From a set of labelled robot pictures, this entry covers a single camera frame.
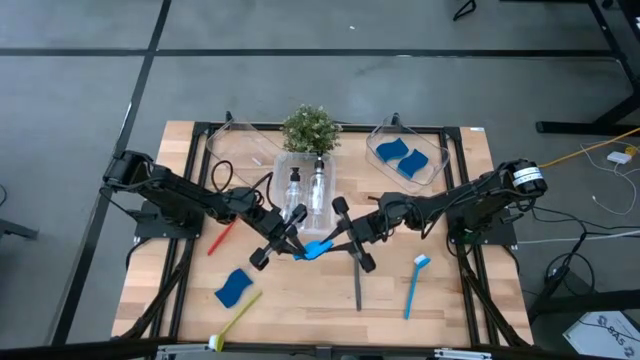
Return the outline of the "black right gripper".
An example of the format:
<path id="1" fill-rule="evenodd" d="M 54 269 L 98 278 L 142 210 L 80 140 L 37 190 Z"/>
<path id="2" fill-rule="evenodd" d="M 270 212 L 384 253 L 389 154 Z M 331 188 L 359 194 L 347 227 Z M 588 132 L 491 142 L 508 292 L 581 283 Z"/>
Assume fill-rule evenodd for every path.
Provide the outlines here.
<path id="1" fill-rule="evenodd" d="M 321 245 L 329 244 L 332 247 L 328 252 L 346 251 L 351 256 L 355 255 L 360 267 L 370 273 L 376 269 L 376 262 L 373 256 L 368 253 L 364 243 L 375 243 L 382 239 L 384 230 L 378 224 L 378 220 L 383 218 L 379 211 L 374 211 L 356 219 L 351 219 L 348 215 L 349 207 L 344 197 L 337 197 L 332 201 L 334 212 L 340 217 L 334 230 L 320 241 Z M 335 239 L 345 233 L 349 239 L 347 243 L 334 245 Z"/>

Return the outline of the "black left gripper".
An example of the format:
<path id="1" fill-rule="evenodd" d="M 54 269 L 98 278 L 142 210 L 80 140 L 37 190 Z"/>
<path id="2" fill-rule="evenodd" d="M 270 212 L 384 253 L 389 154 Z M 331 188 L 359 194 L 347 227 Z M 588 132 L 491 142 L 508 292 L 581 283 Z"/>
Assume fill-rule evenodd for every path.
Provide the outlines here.
<path id="1" fill-rule="evenodd" d="M 259 271 L 269 263 L 272 252 L 278 255 L 305 255 L 306 248 L 298 237 L 297 224 L 307 217 L 307 208 L 299 204 L 289 221 L 285 221 L 277 210 L 267 211 L 259 206 L 248 212 L 248 225 L 268 241 L 264 248 L 257 248 L 250 256 L 250 263 Z"/>

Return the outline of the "blue kitchen sponge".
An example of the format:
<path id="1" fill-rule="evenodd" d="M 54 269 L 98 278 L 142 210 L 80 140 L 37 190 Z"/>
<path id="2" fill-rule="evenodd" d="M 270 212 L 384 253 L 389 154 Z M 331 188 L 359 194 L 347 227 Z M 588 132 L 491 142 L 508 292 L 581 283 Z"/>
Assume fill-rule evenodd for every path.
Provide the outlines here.
<path id="1" fill-rule="evenodd" d="M 399 161 L 396 170 L 403 177 L 412 179 L 428 163 L 429 158 L 421 151 L 414 149 L 407 157 Z"/>
<path id="2" fill-rule="evenodd" d="M 307 243 L 304 246 L 305 252 L 303 255 L 294 255 L 293 258 L 298 260 L 314 260 L 326 253 L 329 249 L 333 247 L 332 240 L 314 240 Z"/>
<path id="3" fill-rule="evenodd" d="M 377 157 L 382 162 L 402 159 L 408 152 L 409 148 L 401 138 L 396 138 L 391 142 L 381 143 L 375 149 Z"/>
<path id="4" fill-rule="evenodd" d="M 221 288 L 214 292 L 217 299 L 225 308 L 235 306 L 242 294 L 253 284 L 253 280 L 242 268 L 237 268 L 230 273 Z"/>

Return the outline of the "clear soap pump bottle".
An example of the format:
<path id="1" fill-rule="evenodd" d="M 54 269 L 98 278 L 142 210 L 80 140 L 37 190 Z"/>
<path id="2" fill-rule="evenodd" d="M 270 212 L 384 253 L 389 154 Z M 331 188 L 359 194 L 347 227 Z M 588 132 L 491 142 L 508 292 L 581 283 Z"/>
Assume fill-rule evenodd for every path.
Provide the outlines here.
<path id="1" fill-rule="evenodd" d="M 295 208 L 301 203 L 301 175 L 299 167 L 292 167 L 289 183 L 285 192 L 285 204 L 283 207 L 283 219 L 289 221 L 293 217 Z"/>
<path id="2" fill-rule="evenodd" d="M 309 217 L 308 227 L 319 229 L 324 223 L 325 217 L 325 163 L 321 156 L 314 162 L 313 173 L 309 178 L 307 211 Z"/>

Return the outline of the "frosted clear plastic bin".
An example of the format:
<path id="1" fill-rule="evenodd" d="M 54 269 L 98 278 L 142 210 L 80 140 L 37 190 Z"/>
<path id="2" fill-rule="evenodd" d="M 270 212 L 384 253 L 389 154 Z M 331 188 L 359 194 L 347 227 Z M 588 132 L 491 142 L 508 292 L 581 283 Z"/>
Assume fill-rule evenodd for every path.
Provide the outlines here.
<path id="1" fill-rule="evenodd" d="M 283 214 L 283 207 L 285 204 L 285 192 L 289 183 L 289 176 L 292 167 L 300 168 L 301 175 L 301 197 L 300 204 L 304 204 L 307 208 L 308 201 L 308 184 L 309 178 L 313 173 L 314 162 L 319 155 L 313 153 L 291 153 L 285 152 L 277 156 L 274 169 L 273 179 L 270 187 L 270 196 L 274 204 L 281 209 L 281 215 Z M 335 212 L 332 209 L 331 202 L 335 197 L 336 186 L 336 163 L 334 159 L 324 154 L 321 156 L 325 163 L 325 217 L 323 225 L 315 230 L 308 227 L 309 217 L 307 211 L 307 217 L 302 223 L 298 223 L 298 232 L 301 234 L 307 234 L 309 236 L 320 238 L 321 236 L 328 235 L 335 226 Z"/>

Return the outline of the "blue dish brush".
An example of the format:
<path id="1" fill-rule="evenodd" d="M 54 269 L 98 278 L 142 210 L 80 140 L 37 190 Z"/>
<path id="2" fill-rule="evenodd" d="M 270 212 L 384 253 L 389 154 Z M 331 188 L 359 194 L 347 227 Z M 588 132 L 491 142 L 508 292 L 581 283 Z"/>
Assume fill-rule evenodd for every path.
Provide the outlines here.
<path id="1" fill-rule="evenodd" d="M 431 262 L 431 259 L 424 254 L 418 255 L 414 259 L 414 268 L 412 272 L 410 287 L 407 295 L 407 301 L 404 311 L 404 319 L 409 320 L 411 317 L 412 304 L 415 296 L 417 283 L 419 280 L 421 270 Z"/>

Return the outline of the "clear plastic tray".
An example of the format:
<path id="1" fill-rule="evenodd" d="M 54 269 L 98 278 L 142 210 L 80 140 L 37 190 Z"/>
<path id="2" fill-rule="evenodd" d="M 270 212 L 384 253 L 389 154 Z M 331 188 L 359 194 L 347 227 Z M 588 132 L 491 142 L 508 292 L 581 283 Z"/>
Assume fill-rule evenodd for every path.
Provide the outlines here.
<path id="1" fill-rule="evenodd" d="M 244 120 L 224 123 L 206 140 L 209 158 L 206 188 L 215 191 L 251 187 L 271 172 L 283 149 L 276 143 L 279 132 L 259 131 Z M 252 160 L 258 159 L 262 166 Z"/>
<path id="2" fill-rule="evenodd" d="M 397 172 L 396 168 L 401 159 L 382 162 L 375 153 L 375 149 L 379 144 L 394 141 L 396 138 L 401 138 L 409 148 L 409 152 L 405 157 L 414 149 L 417 149 L 429 158 L 428 165 L 417 172 L 412 179 L 407 179 Z M 449 163 L 449 151 L 440 145 L 439 140 L 439 128 L 427 128 L 419 132 L 417 128 L 382 123 L 366 138 L 366 159 L 405 192 L 421 193 L 432 185 L 443 168 Z"/>

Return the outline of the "artificial potted green plant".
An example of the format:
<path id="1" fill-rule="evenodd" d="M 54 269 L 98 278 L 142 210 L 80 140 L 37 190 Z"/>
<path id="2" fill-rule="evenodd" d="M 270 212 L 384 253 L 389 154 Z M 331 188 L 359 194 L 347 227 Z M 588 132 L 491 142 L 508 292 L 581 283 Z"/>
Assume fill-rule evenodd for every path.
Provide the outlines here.
<path id="1" fill-rule="evenodd" d="M 292 153 L 329 153 L 341 145 L 342 127 L 323 106 L 300 105 L 282 123 L 283 148 Z"/>

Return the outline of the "black power brick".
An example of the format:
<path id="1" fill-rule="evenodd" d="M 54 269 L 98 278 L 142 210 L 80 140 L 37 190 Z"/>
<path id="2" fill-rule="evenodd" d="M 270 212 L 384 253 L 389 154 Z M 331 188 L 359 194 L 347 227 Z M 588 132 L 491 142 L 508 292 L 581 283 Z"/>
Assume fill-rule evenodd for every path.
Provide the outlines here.
<path id="1" fill-rule="evenodd" d="M 552 296 L 561 283 L 564 281 L 566 275 L 569 273 L 570 267 L 568 265 L 560 265 L 557 268 L 549 268 L 545 272 L 545 290 L 544 293 L 547 296 Z"/>

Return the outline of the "black desk foot bar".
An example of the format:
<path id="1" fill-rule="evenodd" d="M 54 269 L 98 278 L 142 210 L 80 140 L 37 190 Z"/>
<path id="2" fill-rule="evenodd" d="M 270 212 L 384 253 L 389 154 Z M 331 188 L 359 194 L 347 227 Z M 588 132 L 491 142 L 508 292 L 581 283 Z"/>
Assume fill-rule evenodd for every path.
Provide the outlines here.
<path id="1" fill-rule="evenodd" d="M 547 296 L 544 290 L 545 285 L 527 310 L 528 320 L 531 324 L 543 314 L 640 309 L 640 289 L 593 292 L 586 295 L 565 297 Z"/>

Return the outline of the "black furniture foot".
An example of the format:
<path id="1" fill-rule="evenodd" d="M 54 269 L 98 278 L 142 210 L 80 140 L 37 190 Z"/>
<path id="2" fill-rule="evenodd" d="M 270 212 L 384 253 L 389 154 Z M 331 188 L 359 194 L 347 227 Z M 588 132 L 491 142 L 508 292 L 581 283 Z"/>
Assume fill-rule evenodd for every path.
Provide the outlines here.
<path id="1" fill-rule="evenodd" d="M 25 240 L 36 240 L 37 230 L 0 218 L 0 240 L 5 236 L 15 235 Z"/>

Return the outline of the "white printed paper sheet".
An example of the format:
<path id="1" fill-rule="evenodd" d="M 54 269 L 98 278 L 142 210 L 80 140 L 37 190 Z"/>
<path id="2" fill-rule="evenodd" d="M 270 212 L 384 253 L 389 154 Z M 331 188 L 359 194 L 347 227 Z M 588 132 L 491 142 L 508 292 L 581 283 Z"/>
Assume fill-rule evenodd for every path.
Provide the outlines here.
<path id="1" fill-rule="evenodd" d="M 640 327 L 620 311 L 586 313 L 563 337 L 582 355 L 640 360 Z"/>

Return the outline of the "silver metal bracket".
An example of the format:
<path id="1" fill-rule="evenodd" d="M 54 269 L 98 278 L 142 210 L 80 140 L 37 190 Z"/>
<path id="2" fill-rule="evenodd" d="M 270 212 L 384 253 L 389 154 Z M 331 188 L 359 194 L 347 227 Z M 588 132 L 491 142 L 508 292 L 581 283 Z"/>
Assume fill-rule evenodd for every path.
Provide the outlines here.
<path id="1" fill-rule="evenodd" d="M 175 360 L 177 355 L 203 352 L 214 352 L 214 349 L 205 343 L 160 345 L 154 360 Z"/>
<path id="2" fill-rule="evenodd" d="M 435 349 L 433 357 L 436 360 L 493 360 L 491 353 L 452 348 Z"/>

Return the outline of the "black desk leg frame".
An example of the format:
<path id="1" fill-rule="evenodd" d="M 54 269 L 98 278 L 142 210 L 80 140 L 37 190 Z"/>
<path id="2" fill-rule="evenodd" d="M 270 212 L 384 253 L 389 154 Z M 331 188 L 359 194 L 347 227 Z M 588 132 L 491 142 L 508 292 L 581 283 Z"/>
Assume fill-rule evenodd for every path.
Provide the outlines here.
<path id="1" fill-rule="evenodd" d="M 586 3 L 594 16 L 598 27 L 609 47 L 605 57 L 613 58 L 622 68 L 628 79 L 632 92 L 620 103 L 610 110 L 600 115 L 592 122 L 552 122 L 539 121 L 535 124 L 538 133 L 547 134 L 568 134 L 568 135 L 594 135 L 594 136 L 614 136 L 622 138 L 624 136 L 640 136 L 640 125 L 621 125 L 620 121 L 640 110 L 640 73 L 635 74 L 629 64 L 627 55 L 623 52 L 617 38 L 609 26 L 601 10 L 609 8 L 617 2 L 623 13 L 625 21 L 629 24 L 634 36 L 640 41 L 640 30 L 635 25 L 635 15 L 631 12 L 630 0 L 576 0 L 578 3 Z"/>

